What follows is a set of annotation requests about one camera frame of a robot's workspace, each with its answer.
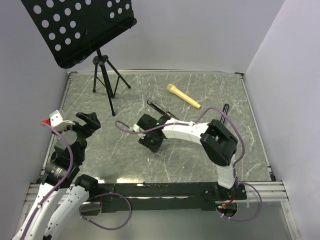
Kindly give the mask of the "black stapler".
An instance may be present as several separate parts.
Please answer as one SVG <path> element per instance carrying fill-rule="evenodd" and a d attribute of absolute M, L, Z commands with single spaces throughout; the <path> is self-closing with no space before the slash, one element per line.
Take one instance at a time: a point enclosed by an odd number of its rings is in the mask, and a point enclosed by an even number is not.
<path fill-rule="evenodd" d="M 156 110 L 158 113 L 160 113 L 163 116 L 167 116 L 169 118 L 174 118 L 178 120 L 176 116 L 174 116 L 170 111 L 159 105 L 157 102 L 155 102 L 152 98 L 149 98 L 147 100 L 147 104 L 152 107 L 154 110 Z"/>

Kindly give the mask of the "grey staple strip block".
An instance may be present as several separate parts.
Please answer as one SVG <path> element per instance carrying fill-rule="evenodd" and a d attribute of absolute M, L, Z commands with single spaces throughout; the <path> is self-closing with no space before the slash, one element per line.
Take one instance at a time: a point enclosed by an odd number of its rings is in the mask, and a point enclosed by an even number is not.
<path fill-rule="evenodd" d="M 165 151 L 163 149 L 158 149 L 156 154 L 163 157 L 165 155 Z"/>

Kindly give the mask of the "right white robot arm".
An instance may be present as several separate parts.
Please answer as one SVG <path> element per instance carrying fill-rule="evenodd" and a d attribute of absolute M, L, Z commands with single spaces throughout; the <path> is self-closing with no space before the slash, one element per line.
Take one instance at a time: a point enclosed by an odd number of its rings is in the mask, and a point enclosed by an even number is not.
<path fill-rule="evenodd" d="M 236 193 L 234 162 L 238 140 L 219 120 L 193 123 L 168 116 L 155 119 L 144 114 L 132 126 L 132 130 L 138 133 L 141 145 L 158 155 L 163 154 L 161 145 L 165 139 L 179 139 L 201 145 L 216 165 L 219 195 L 223 199 L 230 199 Z"/>

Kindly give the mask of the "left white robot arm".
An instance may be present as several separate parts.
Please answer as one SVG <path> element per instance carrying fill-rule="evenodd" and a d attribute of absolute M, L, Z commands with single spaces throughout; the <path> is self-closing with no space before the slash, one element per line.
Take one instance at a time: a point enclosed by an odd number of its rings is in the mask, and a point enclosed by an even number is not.
<path fill-rule="evenodd" d="M 57 136 L 57 142 L 40 178 L 35 201 L 15 240 L 56 240 L 82 203 L 99 195 L 97 179 L 77 174 L 85 160 L 87 138 L 100 129 L 101 123 L 95 112 L 78 112 L 76 117 L 85 124 L 69 120 L 61 109 L 41 122 Z"/>

